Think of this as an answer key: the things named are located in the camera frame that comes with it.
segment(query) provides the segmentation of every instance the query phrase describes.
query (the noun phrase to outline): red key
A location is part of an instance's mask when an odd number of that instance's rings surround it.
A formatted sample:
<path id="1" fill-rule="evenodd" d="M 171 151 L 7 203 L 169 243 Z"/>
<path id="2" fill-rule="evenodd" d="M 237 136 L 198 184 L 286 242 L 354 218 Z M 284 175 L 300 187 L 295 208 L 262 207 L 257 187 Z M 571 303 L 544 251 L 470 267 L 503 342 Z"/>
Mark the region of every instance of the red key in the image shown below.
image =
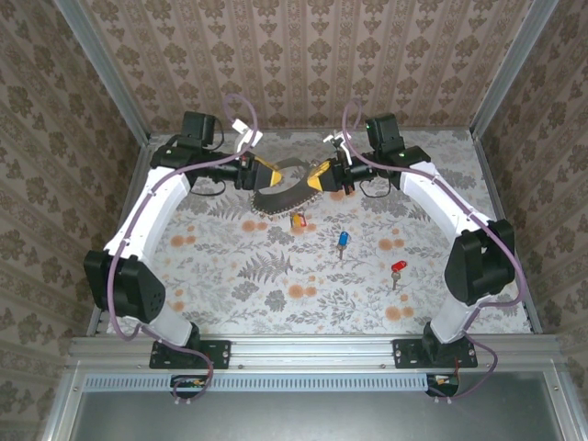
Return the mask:
<path id="1" fill-rule="evenodd" d="M 401 260 L 400 262 L 396 262 L 394 265 L 392 265 L 392 272 L 393 273 L 398 273 L 401 269 L 404 269 L 408 264 Z"/>

